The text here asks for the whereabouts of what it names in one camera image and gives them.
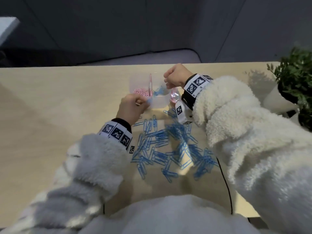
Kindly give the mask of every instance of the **wire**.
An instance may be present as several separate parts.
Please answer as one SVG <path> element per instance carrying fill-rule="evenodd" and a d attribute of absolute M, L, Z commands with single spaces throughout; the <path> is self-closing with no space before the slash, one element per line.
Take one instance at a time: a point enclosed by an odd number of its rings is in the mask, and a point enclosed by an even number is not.
<path fill-rule="evenodd" d="M 225 185 L 227 186 L 227 189 L 228 189 L 228 192 L 229 192 L 229 197 L 230 197 L 230 203 L 231 203 L 231 214 L 233 214 L 233 205 L 232 205 L 232 197 L 231 197 L 231 193 L 230 193 L 230 189 L 229 189 L 229 186 L 227 185 L 227 180 L 225 179 L 224 177 L 224 174 L 223 174 L 223 171 L 222 171 L 222 168 L 221 168 L 221 165 L 220 165 L 220 162 L 219 162 L 219 159 L 216 157 L 217 161 L 218 161 L 218 164 L 219 164 L 219 168 L 221 170 L 221 174 L 223 176 L 223 179 L 224 179 L 224 182 L 225 182 Z"/>

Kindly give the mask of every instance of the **fuzzy white sleeve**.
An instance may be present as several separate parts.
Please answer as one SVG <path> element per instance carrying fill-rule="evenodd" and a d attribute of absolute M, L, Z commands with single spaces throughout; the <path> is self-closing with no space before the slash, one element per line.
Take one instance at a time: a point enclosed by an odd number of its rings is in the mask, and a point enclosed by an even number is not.
<path fill-rule="evenodd" d="M 312 134 L 260 107 L 243 82 L 213 80 L 193 116 L 208 145 L 228 165 L 228 178 L 271 230 L 312 230 Z"/>
<path fill-rule="evenodd" d="M 68 149 L 52 189 L 38 194 L 3 233 L 77 233 L 102 214 L 103 203 L 117 193 L 130 161 L 127 154 L 124 145 L 108 137 L 83 136 Z"/>

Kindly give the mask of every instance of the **white fleece jacket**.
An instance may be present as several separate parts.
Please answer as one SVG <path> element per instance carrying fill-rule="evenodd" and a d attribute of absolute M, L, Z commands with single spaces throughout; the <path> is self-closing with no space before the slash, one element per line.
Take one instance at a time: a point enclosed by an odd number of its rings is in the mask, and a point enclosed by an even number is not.
<path fill-rule="evenodd" d="M 312 134 L 261 108 L 250 88 L 229 76 L 202 90 L 193 114 L 229 180 L 271 231 L 192 195 L 141 201 L 106 218 L 103 203 L 117 193 L 129 160 L 123 145 L 90 134 L 69 148 L 53 189 L 1 234 L 311 233 Z"/>

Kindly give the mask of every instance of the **hand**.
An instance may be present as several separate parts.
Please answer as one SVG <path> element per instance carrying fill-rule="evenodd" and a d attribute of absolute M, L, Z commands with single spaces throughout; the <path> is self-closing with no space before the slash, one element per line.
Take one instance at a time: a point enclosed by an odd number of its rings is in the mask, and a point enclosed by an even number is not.
<path fill-rule="evenodd" d="M 149 107 L 147 98 L 140 94 L 128 94 L 122 98 L 116 118 L 121 118 L 131 126 L 136 123 L 140 115 Z"/>
<path fill-rule="evenodd" d="M 163 76 L 165 77 L 164 81 L 166 82 L 167 89 L 172 89 L 178 86 L 184 87 L 186 81 L 192 75 L 192 72 L 186 69 L 181 63 L 178 63 L 167 70 Z"/>

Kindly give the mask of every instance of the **clear plastic box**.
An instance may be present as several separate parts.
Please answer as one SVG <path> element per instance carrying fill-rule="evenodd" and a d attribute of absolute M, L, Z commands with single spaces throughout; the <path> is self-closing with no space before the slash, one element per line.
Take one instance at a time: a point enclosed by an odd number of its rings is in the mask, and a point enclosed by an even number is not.
<path fill-rule="evenodd" d="M 165 95 L 147 97 L 150 101 L 149 108 L 164 108 L 170 102 L 170 91 L 166 88 L 166 83 L 163 81 L 163 74 L 151 73 L 152 74 L 152 88 L 153 91 L 163 86 L 165 89 Z M 130 77 L 129 91 L 132 94 L 135 89 L 149 89 L 149 74 L 138 74 Z"/>

